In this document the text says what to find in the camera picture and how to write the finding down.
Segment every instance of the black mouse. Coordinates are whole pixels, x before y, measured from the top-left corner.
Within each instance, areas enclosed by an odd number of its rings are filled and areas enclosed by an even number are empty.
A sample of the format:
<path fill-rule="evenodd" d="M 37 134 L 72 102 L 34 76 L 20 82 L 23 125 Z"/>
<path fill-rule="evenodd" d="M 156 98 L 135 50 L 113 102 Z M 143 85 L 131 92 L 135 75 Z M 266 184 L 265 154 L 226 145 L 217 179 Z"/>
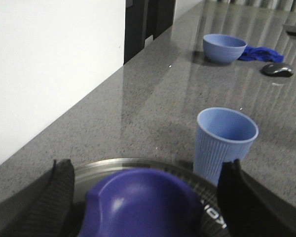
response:
<path fill-rule="evenodd" d="M 270 63 L 262 68 L 262 72 L 272 77 L 291 77 L 293 69 L 286 63 Z"/>

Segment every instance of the blue bowl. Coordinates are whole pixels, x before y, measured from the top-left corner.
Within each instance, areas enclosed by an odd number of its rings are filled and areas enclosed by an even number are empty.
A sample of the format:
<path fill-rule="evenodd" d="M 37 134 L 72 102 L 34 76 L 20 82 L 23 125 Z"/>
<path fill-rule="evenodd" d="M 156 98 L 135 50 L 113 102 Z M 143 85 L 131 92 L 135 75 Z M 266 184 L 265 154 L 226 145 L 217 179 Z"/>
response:
<path fill-rule="evenodd" d="M 245 50 L 247 43 L 242 39 L 209 34 L 203 37 L 203 50 L 210 61 L 217 64 L 229 64 L 237 60 Z"/>
<path fill-rule="evenodd" d="M 202 204 L 181 179 L 150 168 L 123 170 L 86 194 L 79 237 L 186 237 Z"/>

